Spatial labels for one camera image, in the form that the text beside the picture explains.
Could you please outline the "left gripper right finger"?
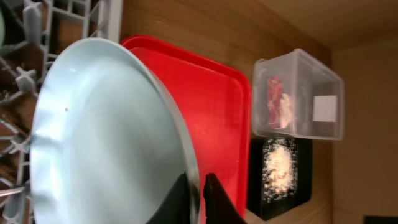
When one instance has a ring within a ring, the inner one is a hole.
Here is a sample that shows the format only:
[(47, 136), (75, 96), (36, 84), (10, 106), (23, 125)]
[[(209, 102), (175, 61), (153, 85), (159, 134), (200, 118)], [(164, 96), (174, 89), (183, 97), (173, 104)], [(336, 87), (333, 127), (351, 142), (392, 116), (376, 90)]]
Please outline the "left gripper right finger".
[(230, 201), (216, 174), (206, 175), (203, 197), (206, 224), (246, 224)]

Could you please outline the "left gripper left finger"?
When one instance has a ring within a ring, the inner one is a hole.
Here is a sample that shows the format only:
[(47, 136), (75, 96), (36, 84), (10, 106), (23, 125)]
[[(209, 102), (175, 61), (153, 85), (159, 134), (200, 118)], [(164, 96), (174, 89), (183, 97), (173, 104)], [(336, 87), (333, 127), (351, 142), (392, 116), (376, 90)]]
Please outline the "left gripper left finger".
[(186, 174), (181, 174), (147, 224), (189, 224), (190, 192)]

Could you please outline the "large light blue plate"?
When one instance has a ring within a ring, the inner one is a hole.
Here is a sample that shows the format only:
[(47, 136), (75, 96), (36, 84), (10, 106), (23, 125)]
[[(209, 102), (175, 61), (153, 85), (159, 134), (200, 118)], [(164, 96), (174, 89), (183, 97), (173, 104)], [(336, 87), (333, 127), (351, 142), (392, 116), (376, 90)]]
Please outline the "large light blue plate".
[(165, 85), (101, 38), (68, 46), (37, 100), (30, 191), (37, 223), (147, 223), (181, 174), (200, 221), (192, 140)]

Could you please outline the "white tissue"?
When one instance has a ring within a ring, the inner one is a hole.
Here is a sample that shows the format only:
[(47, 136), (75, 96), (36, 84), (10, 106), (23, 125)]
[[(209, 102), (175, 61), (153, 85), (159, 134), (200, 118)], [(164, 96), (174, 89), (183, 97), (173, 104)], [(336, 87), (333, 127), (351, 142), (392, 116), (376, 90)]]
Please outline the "white tissue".
[(280, 99), (280, 127), (286, 128), (292, 122), (292, 99), (283, 93)]

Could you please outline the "rice and food scraps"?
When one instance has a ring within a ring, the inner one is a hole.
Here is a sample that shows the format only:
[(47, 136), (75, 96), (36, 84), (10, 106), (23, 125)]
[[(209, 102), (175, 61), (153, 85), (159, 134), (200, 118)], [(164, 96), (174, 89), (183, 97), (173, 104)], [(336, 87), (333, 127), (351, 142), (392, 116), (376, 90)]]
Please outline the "rice and food scraps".
[(269, 138), (263, 145), (262, 193), (267, 203), (285, 199), (297, 191), (298, 149), (294, 139)]

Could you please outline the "white plastic fork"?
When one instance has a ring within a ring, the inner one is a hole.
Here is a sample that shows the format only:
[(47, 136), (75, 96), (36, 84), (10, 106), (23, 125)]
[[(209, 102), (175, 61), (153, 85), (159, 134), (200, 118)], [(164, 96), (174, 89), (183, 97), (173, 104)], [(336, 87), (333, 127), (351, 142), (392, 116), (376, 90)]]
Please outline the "white plastic fork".
[(0, 197), (6, 197), (13, 194), (19, 194), (25, 190), (25, 187), (16, 187), (11, 189), (0, 190)]

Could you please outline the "grey dishwasher rack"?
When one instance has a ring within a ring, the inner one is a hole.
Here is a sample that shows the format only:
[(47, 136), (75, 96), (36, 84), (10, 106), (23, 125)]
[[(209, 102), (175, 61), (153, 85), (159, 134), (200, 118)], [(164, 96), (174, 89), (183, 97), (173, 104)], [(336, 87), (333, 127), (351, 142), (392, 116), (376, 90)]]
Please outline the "grey dishwasher rack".
[[(69, 0), (65, 1), (65, 8), (60, 5), (61, 1), (1, 1), (1, 68), (13, 77), (17, 85), (15, 93), (4, 92), (2, 107), (10, 105), (26, 93), (34, 97), (39, 95), (39, 86), (58, 57), (50, 52), (52, 25), (56, 16), (81, 25), (82, 38), (100, 37), (119, 42), (123, 0)], [(5, 59), (30, 44), (37, 46), (43, 55), (42, 72), (25, 70), (22, 66), (12, 68)], [(7, 189), (25, 187), (19, 194), (1, 197), (1, 223), (33, 223), (30, 179), (27, 176), (30, 134), (24, 133), (5, 116), (1, 116), (1, 124), (12, 132), (10, 136), (1, 136), (1, 140), (10, 142), (1, 151), (1, 156), (14, 153), (19, 156), (16, 183), (5, 177), (1, 178), (1, 182)]]

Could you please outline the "black tray bin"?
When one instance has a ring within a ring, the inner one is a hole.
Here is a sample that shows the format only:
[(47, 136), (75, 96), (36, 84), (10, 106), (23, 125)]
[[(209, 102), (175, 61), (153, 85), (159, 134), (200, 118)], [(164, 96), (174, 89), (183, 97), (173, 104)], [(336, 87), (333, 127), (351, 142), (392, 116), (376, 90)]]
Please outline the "black tray bin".
[(312, 195), (312, 154), (313, 144), (310, 139), (294, 139), (298, 149), (298, 186), (294, 195), (285, 199), (267, 203), (262, 199), (262, 159), (263, 145), (269, 138), (252, 139), (250, 142), (247, 209), (263, 220), (270, 220), (307, 201)]

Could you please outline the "red plastic tray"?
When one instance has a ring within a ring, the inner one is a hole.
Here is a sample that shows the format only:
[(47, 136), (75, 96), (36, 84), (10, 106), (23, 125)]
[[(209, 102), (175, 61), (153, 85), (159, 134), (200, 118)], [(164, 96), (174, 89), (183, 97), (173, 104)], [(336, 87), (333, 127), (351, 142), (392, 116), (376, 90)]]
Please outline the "red plastic tray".
[(251, 87), (245, 74), (148, 35), (133, 35), (121, 44), (157, 76), (178, 105), (200, 183), (214, 173), (243, 217), (251, 122)]

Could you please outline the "clear plastic bin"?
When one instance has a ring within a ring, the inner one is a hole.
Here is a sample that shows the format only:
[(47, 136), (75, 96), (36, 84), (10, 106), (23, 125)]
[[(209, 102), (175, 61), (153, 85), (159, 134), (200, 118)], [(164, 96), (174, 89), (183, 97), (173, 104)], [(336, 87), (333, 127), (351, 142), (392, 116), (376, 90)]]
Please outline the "clear plastic bin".
[[(292, 99), (292, 122), (280, 127), (282, 94)], [(252, 131), (295, 138), (341, 140), (344, 136), (343, 79), (302, 49), (254, 64)]]

